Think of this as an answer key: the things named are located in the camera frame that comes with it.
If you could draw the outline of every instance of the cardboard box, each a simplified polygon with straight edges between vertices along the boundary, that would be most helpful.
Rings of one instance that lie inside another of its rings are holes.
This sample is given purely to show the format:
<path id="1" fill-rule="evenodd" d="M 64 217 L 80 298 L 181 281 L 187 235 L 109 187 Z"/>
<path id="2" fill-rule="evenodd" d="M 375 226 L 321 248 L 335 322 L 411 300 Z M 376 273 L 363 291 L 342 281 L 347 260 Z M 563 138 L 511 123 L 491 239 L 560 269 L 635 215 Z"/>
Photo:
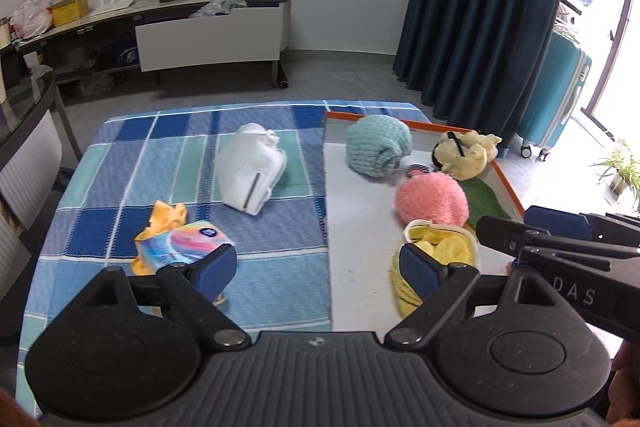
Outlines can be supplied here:
<path id="1" fill-rule="evenodd" d="M 367 178 L 346 163 L 345 140 L 350 125 L 362 115 L 328 112 L 324 126 L 324 171 L 331 273 L 332 319 L 335 331 L 375 331 L 380 338 L 401 317 L 396 308 L 389 269 L 404 243 L 403 224 L 396 215 L 396 188 L 405 181 L 403 169 L 385 178 Z M 414 152 L 403 159 L 431 165 L 431 150 L 442 133 L 466 131 L 436 124 L 405 121 L 411 129 Z M 494 161 L 480 178 L 495 192 L 513 219 L 522 221 L 524 209 L 507 178 Z M 513 258 L 479 246 L 483 273 L 506 274 Z"/>
<path id="2" fill-rule="evenodd" d="M 63 0 L 55 3 L 51 10 L 53 13 L 53 25 L 62 26 L 87 15 L 89 13 L 89 1 Z"/>

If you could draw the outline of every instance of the tv stand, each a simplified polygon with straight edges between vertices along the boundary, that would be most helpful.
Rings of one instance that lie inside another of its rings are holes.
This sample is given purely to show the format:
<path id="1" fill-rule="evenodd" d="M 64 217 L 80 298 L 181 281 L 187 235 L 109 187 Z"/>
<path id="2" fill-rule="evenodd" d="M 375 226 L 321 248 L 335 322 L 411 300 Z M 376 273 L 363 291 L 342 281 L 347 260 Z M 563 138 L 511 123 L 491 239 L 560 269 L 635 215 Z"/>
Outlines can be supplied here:
<path id="1" fill-rule="evenodd" d="M 229 15 L 189 18 L 210 1 L 136 0 L 125 9 L 52 28 L 20 47 L 23 54 L 41 53 L 44 62 L 57 71 L 58 84 L 136 69 L 155 71 L 156 82 L 160 83 L 160 72 L 165 69 L 269 61 L 271 84 L 288 87 L 279 60 L 280 52 L 289 44 L 291 0 L 246 0 L 247 8 L 236 8 Z M 105 64 L 104 60 L 95 60 L 101 49 L 121 36 L 137 46 L 139 62 Z M 69 50 L 84 53 L 88 60 L 65 64 Z"/>

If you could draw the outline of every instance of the table leg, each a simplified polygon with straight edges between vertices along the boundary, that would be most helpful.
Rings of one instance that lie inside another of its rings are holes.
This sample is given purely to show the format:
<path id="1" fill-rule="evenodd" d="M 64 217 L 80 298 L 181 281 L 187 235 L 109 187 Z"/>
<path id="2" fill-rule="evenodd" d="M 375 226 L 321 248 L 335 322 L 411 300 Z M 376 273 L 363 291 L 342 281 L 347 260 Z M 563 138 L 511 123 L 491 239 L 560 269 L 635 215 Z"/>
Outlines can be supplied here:
<path id="1" fill-rule="evenodd" d="M 278 65 L 279 65 L 280 61 L 279 60 L 272 60 L 271 61 L 271 84 L 273 85 L 273 87 L 278 87 Z"/>
<path id="2" fill-rule="evenodd" d="M 80 161 L 82 159 L 82 151 L 80 149 L 80 146 L 78 145 L 78 141 L 76 140 L 74 130 L 71 128 L 69 119 L 66 117 L 65 104 L 62 102 L 62 97 L 60 96 L 60 90 L 58 89 L 58 86 L 55 87 L 53 93 L 53 103 L 56 106 L 56 110 L 58 112 L 58 115 L 60 116 L 60 120 L 62 120 L 62 127 L 65 128 L 66 137 L 69 139 L 71 149 L 73 149 L 73 152 L 76 155 L 76 159 Z"/>

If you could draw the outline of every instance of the blue gripper pad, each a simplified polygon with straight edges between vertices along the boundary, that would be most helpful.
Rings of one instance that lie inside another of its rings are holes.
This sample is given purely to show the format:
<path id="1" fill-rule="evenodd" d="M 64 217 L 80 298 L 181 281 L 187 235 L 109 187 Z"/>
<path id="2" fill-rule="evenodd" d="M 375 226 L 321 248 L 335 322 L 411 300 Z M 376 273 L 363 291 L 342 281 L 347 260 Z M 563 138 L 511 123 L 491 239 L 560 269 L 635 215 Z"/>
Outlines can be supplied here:
<path id="1" fill-rule="evenodd" d="M 209 302 L 213 302 L 236 275 L 236 249 L 221 245 L 196 263 L 189 265 L 188 279 Z"/>
<path id="2" fill-rule="evenodd" d="M 532 205 L 524 213 L 524 222 L 526 225 L 546 229 L 551 235 L 559 235 L 569 239 L 590 241 L 593 237 L 593 229 L 586 216 L 582 214 L 571 214 L 562 210 Z"/>
<path id="3" fill-rule="evenodd" d="M 433 294 L 447 278 L 447 267 L 407 243 L 400 250 L 400 275 L 421 300 Z"/>

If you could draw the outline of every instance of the yellow plush toy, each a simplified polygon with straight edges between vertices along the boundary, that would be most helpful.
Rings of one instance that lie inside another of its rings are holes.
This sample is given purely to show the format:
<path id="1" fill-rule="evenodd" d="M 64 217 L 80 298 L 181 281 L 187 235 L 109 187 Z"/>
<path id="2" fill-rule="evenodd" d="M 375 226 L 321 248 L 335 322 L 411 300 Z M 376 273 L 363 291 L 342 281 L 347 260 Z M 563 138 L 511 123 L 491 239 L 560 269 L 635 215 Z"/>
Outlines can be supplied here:
<path id="1" fill-rule="evenodd" d="M 465 263 L 480 269 L 478 242 L 473 230 L 466 225 L 464 229 L 460 229 L 415 219 L 404 228 L 404 242 L 413 243 L 440 264 Z M 390 272 L 391 284 L 396 292 L 396 304 L 402 318 L 405 318 L 422 304 L 422 300 L 400 273 L 401 248 L 398 248 L 391 261 Z"/>
<path id="2" fill-rule="evenodd" d="M 469 131 L 446 132 L 433 148 L 431 159 L 433 164 L 456 180 L 475 178 L 484 170 L 487 163 L 498 155 L 498 143 L 502 138 L 494 134 L 478 134 Z"/>

